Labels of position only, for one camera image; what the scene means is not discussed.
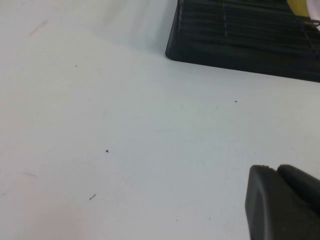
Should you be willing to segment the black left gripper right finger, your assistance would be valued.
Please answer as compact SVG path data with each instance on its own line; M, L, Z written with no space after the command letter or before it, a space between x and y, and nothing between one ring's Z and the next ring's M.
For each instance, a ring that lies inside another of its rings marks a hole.
M288 164L277 168L279 175L314 212L320 211L320 180Z

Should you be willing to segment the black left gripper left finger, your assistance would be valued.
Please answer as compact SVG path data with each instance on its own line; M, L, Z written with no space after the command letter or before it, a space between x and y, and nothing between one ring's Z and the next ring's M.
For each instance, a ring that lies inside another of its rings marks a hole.
M320 211L313 211L277 172L250 167L245 212L252 240L318 240Z

